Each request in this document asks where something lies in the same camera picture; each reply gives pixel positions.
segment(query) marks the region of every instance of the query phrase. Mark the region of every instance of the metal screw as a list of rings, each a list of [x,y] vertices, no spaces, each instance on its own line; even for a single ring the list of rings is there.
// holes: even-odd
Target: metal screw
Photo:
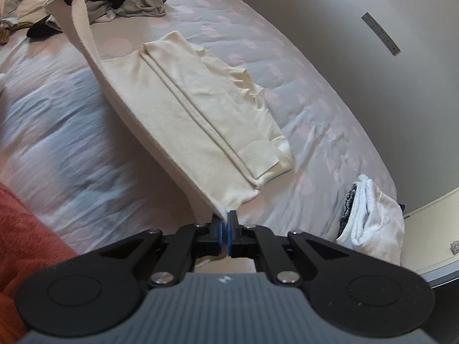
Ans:
[[[174,276],[167,271],[158,271],[150,276],[150,280],[155,284],[168,284],[172,282]]]
[[[286,271],[281,271],[277,275],[277,280],[279,282],[282,282],[284,284],[292,284],[296,283],[300,280],[300,275],[294,271],[291,270],[286,270]]]

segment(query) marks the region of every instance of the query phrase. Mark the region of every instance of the bed cover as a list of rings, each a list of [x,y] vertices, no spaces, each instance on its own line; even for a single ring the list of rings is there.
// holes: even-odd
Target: bed cover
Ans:
[[[238,210],[276,234],[301,228],[334,239],[346,191],[366,173],[395,185],[375,147],[327,81],[292,43],[241,0],[168,0],[161,18],[91,26],[102,59],[178,30],[265,88],[295,167]],[[59,34],[0,49],[0,180],[79,253],[147,228],[194,222],[184,193],[123,125],[83,56]]]

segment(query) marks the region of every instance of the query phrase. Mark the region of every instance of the red fleece fabric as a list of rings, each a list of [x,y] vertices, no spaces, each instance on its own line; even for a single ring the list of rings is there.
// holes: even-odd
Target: red fleece fabric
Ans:
[[[26,329],[14,293],[34,272],[77,254],[0,184],[0,343],[13,344]]]

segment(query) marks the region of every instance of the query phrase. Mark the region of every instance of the wall socket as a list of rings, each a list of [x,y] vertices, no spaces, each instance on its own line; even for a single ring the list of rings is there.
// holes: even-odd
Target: wall socket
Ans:
[[[375,18],[373,18],[370,13],[365,13],[362,16],[362,19],[373,30],[373,32],[377,34],[377,36],[381,39],[384,45],[387,46],[387,49],[389,49],[393,55],[400,53],[400,48],[396,45],[396,43],[394,43],[387,32],[384,31],[380,24],[376,22]]]

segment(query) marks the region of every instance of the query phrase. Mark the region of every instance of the beige garment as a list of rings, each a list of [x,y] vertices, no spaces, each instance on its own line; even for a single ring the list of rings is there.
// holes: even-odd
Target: beige garment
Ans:
[[[102,61],[84,0],[46,9],[86,57],[121,119],[187,194],[199,222],[226,218],[292,168],[290,146],[246,70],[179,32]]]

